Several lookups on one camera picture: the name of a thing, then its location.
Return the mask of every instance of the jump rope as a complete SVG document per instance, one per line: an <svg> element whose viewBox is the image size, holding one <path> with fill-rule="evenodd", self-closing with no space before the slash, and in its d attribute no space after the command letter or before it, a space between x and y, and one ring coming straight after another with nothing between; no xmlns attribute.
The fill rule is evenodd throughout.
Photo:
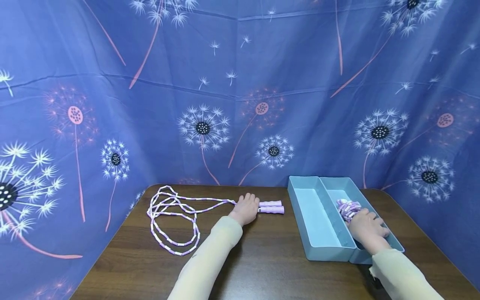
<svg viewBox="0 0 480 300"><path fill-rule="evenodd" d="M160 201L158 199L160 196L166 196L167 198ZM195 210L193 209L193 207L189 206L188 204L182 203L181 200L192 200L192 201L210 200L218 203L206 209ZM179 196L178 193L174 191L171 186L165 185L159 188L156 194L150 200L150 206L148 207L148 210L147 210L147 216L149 216L151 220L150 231L152 232L152 235L154 236L154 238L162 248L164 248L165 250L167 250L169 253L173 255L185 256L193 252L197 248L198 243L200 242L200 230L198 229L198 226L197 226L197 214L207 212L209 210L212 210L226 203L230 203L233 205L237 204L235 201L230 199L191 198L191 197ZM184 213L167 212L166 210L171 206L179 206L180 209L182 209L185 213L189 215L193 215L193 218L185 215ZM360 211L360 208L361 208L358 202L352 202L345 199L337 200L337 206L338 206L338 212L346 222L350 222L353 216L358 211ZM285 209L281 201L267 201L267 202L260 202L258 212L262 214L284 214ZM168 234L165 233L156 222L156 218L162 215L181 216L182 218L189 220L193 226L193 236L190 239L190 241L185 243L178 243L172 240L168 236ZM166 242L171 245L178 246L178 247L187 247L193 244L193 246L190 247L185 252L174 251L168 245L162 242L157 232L160 233L160 235L162 235L165 238Z"/></svg>

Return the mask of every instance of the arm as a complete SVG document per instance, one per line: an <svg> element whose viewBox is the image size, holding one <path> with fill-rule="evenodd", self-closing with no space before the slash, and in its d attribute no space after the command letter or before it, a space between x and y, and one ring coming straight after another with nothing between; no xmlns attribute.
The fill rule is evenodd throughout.
<svg viewBox="0 0 480 300"><path fill-rule="evenodd" d="M236 220L221 217L183 267L168 300L207 300L223 263L242 234Z"/></svg>
<svg viewBox="0 0 480 300"><path fill-rule="evenodd" d="M370 273L392 300L442 300L423 273L400 251L385 249L373 257Z"/></svg>

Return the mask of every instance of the jump rope handle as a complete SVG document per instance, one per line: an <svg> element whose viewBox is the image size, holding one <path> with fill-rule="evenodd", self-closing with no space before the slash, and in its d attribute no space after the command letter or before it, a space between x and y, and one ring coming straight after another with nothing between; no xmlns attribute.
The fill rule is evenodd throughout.
<svg viewBox="0 0 480 300"><path fill-rule="evenodd" d="M281 201L263 201L263 202L260 202L259 206L260 206L260 207L264 207L264 206L282 206L282 202L281 202Z"/></svg>
<svg viewBox="0 0 480 300"><path fill-rule="evenodd" d="M264 206L259 207L258 212L263 214L284 214L285 209L283 206Z"/></svg>

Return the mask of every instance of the right hand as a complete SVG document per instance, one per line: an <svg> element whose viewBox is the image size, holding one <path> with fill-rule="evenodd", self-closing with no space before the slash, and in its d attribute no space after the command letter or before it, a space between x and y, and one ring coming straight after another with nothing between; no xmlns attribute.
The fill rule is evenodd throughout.
<svg viewBox="0 0 480 300"><path fill-rule="evenodd" d="M245 197L240 196L237 205L235 205L229 216L243 227L255 220L259 203L260 199L255 197L255 194L248 192Z"/></svg>
<svg viewBox="0 0 480 300"><path fill-rule="evenodd" d="M375 255L381 250L391 249L385 238L390 231L382 227L384 223L382 218L375 218L374 212L369 212L367 208L360 210L353 218L348 229L351 235L371 254Z"/></svg>

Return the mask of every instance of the storage box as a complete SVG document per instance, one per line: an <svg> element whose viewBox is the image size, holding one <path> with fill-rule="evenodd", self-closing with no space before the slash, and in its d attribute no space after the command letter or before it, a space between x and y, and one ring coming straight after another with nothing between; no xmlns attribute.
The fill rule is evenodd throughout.
<svg viewBox="0 0 480 300"><path fill-rule="evenodd" d="M337 199L347 199L376 213L350 178L290 176L288 194L308 260L372 264L372 257L352 238L337 210ZM393 233L387 241L405 251Z"/></svg>
<svg viewBox="0 0 480 300"><path fill-rule="evenodd" d="M365 196L363 196L363 194L357 188L352 179L348 177L320 177L320 181L323 183L328 195L330 196L330 199L332 199L335 205L337 199L352 200L359 202L362 207L368 208L369 211L373 211L377 214L377 216L379 216ZM397 249L400 252L405 252L405 249L402 247L393 233L390 233L386 240L392 248ZM356 245L357 248L352 257L350 257L349 261L352 264L372 264L372 256L363 248L360 243L356 242Z"/></svg>
<svg viewBox="0 0 480 300"><path fill-rule="evenodd" d="M347 262L357 247L320 178L290 176L288 194L307 259Z"/></svg>

